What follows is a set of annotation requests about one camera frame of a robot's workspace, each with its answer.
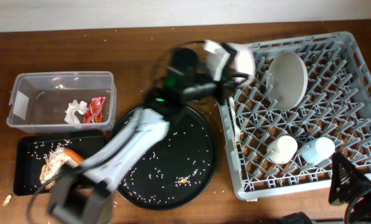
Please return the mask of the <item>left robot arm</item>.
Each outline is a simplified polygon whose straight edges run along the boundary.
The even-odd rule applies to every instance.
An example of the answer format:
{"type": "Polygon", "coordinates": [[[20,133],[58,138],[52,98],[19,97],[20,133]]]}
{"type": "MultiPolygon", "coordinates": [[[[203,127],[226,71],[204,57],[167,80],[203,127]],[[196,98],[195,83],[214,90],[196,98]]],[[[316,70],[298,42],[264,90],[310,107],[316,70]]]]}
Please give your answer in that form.
{"type": "Polygon", "coordinates": [[[109,223],[120,182],[166,137],[187,102],[213,97],[223,103],[254,79],[255,70],[253,53],[239,44],[209,50],[205,62],[191,49],[173,49],[163,85],[146,93],[131,121],[96,154],[54,177],[48,214],[62,223],[109,223]]]}

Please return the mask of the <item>pink bowl with leftovers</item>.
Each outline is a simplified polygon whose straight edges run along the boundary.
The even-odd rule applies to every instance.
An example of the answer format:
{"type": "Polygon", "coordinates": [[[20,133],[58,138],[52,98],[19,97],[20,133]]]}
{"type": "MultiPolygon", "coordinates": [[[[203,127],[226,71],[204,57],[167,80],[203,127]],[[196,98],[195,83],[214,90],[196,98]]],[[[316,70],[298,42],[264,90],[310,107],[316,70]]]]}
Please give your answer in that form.
{"type": "Polygon", "coordinates": [[[238,83],[238,88],[243,88],[255,79],[256,63],[253,52],[245,44],[229,43],[229,46],[237,51],[231,68],[235,69],[236,72],[248,75],[247,78],[235,78],[235,81],[238,83]]]}

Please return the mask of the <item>white plastic fork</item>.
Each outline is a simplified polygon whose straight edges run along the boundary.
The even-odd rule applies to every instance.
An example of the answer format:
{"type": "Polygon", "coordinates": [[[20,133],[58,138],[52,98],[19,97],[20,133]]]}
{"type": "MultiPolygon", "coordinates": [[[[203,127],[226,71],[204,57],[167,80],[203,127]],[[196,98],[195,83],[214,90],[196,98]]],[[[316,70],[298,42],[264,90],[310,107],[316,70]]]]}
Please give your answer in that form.
{"type": "Polygon", "coordinates": [[[237,121],[236,121],[236,112],[235,112],[235,102],[232,96],[228,98],[228,102],[230,105],[230,113],[232,116],[232,122],[233,122],[233,127],[234,127],[234,136],[235,136],[235,141],[239,142],[240,140],[240,135],[241,131],[240,128],[238,127],[237,121]]]}

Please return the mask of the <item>cream plastic cup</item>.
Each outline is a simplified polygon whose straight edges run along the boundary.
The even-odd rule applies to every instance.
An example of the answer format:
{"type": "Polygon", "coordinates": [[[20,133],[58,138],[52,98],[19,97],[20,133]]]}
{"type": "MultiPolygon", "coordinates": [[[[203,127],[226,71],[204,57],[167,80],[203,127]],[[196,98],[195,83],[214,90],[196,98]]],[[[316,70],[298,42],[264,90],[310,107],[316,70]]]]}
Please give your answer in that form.
{"type": "Polygon", "coordinates": [[[267,151],[273,152],[269,158],[276,164],[288,163],[297,149],[297,141],[292,136],[281,136],[267,146],[267,151]]]}

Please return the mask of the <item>white tissue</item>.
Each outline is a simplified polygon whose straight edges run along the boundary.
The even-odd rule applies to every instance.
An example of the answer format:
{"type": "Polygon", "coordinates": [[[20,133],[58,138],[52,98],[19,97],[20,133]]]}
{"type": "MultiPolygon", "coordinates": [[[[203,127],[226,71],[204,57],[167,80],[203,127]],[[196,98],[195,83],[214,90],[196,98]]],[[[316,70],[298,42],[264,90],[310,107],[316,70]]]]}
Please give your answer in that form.
{"type": "Polygon", "coordinates": [[[68,108],[65,111],[64,121],[68,124],[80,124],[80,120],[77,118],[75,113],[85,115],[88,111],[87,105],[88,104],[85,101],[78,102],[77,100],[73,100],[68,104],[68,108]]]}

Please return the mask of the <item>red snack wrapper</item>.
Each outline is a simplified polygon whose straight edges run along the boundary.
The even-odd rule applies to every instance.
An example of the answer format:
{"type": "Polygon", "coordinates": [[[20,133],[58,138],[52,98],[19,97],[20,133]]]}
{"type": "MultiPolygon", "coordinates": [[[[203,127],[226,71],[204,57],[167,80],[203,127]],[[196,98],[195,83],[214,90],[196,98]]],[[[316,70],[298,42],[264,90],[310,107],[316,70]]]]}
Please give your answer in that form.
{"type": "Polygon", "coordinates": [[[88,105],[88,111],[83,117],[83,123],[100,123],[103,116],[105,96],[95,96],[88,105]]]}

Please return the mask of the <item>grey plate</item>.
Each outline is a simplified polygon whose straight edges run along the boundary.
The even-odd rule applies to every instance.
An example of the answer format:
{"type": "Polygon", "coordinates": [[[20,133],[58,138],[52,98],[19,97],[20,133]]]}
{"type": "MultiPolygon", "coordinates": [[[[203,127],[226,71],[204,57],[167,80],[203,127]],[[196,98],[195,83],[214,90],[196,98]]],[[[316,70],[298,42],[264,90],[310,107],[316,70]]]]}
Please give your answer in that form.
{"type": "Polygon", "coordinates": [[[308,72],[305,63],[295,53],[283,52],[270,64],[266,78],[266,88],[273,87],[268,99],[277,102],[278,110],[290,110],[300,104],[308,85],[308,72]]]}

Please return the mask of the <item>orange carrot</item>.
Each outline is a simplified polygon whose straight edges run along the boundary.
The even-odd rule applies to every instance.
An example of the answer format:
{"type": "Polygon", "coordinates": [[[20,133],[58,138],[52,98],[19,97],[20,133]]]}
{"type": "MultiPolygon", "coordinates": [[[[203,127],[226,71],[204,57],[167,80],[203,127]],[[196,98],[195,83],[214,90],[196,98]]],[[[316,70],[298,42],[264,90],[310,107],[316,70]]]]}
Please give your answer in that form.
{"type": "Polygon", "coordinates": [[[84,161],[84,158],[77,154],[75,151],[65,148],[65,153],[68,155],[76,164],[81,164],[84,161]]]}

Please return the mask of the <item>blue plastic cup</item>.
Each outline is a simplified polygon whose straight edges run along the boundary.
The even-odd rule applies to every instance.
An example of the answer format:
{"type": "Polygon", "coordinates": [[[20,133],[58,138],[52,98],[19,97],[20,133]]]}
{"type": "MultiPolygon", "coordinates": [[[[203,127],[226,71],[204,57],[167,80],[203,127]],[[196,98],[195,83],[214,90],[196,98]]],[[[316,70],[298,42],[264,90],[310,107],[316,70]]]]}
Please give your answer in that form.
{"type": "Polygon", "coordinates": [[[308,148],[301,154],[301,156],[307,163],[314,165],[328,159],[334,153],[336,148],[334,142],[327,137],[314,139],[304,145],[308,148]]]}

